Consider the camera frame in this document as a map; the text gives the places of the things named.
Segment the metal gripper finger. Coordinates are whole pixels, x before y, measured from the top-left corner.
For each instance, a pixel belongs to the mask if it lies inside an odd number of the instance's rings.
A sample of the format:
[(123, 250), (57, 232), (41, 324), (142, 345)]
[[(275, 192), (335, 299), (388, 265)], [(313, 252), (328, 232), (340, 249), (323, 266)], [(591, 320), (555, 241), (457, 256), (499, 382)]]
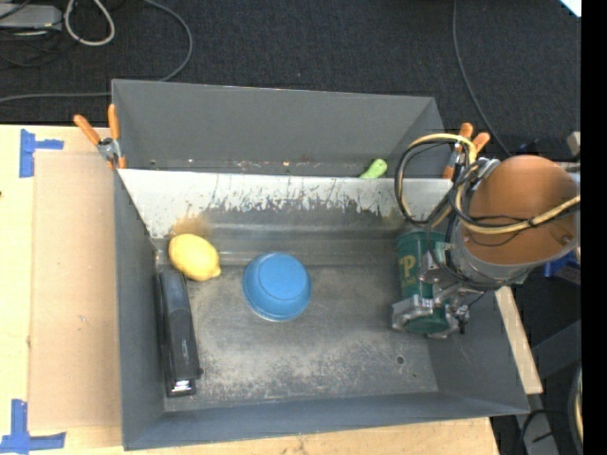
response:
[(445, 307), (448, 323), (447, 336), (464, 335), (467, 332), (470, 317), (470, 304), (461, 299), (451, 300)]
[(391, 326), (398, 331), (429, 332), (434, 326), (432, 300), (412, 295), (393, 303)]

